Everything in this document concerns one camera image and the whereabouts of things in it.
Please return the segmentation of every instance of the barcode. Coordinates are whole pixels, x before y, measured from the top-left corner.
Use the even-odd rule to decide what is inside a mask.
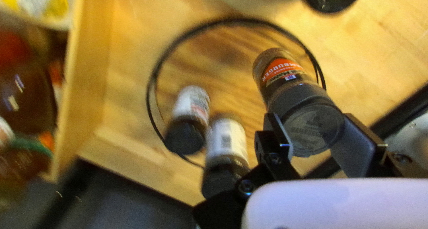
[[[222,148],[230,148],[231,146],[231,139],[230,136],[222,136],[221,137],[221,147]]]

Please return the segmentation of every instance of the orange label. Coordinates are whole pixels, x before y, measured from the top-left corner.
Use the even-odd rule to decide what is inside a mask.
[[[303,73],[302,66],[286,58],[277,58],[271,62],[265,69],[265,74],[261,78],[261,82],[268,86],[279,78],[295,78],[292,75]]]

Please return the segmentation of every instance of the white label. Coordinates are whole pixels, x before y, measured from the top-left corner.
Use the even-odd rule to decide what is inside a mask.
[[[207,160],[221,155],[235,155],[248,162],[245,131],[240,123],[228,118],[216,120],[206,137]]]
[[[173,117],[183,115],[197,116],[208,124],[210,98],[207,92],[198,86],[187,86],[180,91],[174,106]]]
[[[50,0],[18,0],[19,6],[29,15],[40,17]]]
[[[0,151],[2,151],[14,137],[14,133],[9,124],[0,117]]]

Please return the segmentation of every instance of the screw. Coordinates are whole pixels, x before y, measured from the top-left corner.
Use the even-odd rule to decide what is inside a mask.
[[[407,155],[403,155],[403,154],[399,154],[399,153],[395,153],[394,154],[394,159],[398,162],[400,162],[401,164],[407,164],[407,163],[411,163],[412,159],[410,159],[409,156]]]
[[[269,156],[267,158],[275,165],[279,165],[282,163],[282,158],[277,153],[269,153]]]
[[[246,196],[250,196],[251,193],[253,193],[254,189],[255,189],[255,185],[252,181],[250,180],[242,180],[239,183],[239,187],[238,187],[239,191],[242,192],[244,195]]]

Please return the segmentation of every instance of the wooden surface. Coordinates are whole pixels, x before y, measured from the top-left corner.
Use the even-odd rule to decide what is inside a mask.
[[[148,75],[171,41],[215,18],[243,13],[290,30],[318,59],[333,100],[343,112],[353,113],[367,125],[428,80],[428,0],[358,0],[349,10],[332,16],[316,13],[298,0],[239,1],[78,0],[55,172],[81,149],[78,153],[82,158],[118,174],[189,204],[201,201],[201,171],[161,145],[148,120],[144,94]],[[212,56],[228,60],[224,51]],[[223,91],[212,97],[221,97],[227,105],[218,110],[255,108],[241,116],[254,116],[249,126],[258,129],[257,115],[263,113],[263,107],[252,78],[248,71],[227,68],[227,63],[217,67],[222,69],[225,89],[218,88],[215,80],[203,81],[198,74],[189,82],[207,83],[208,90]],[[244,78],[242,83],[233,78],[237,75]],[[168,110],[175,92],[185,83],[177,83],[174,79],[179,77],[173,74],[163,76],[172,80],[161,94],[164,99],[159,100]],[[248,91],[253,91],[254,97],[247,96]],[[246,128],[248,136],[251,130]],[[302,173],[314,166],[299,160],[294,163]]]

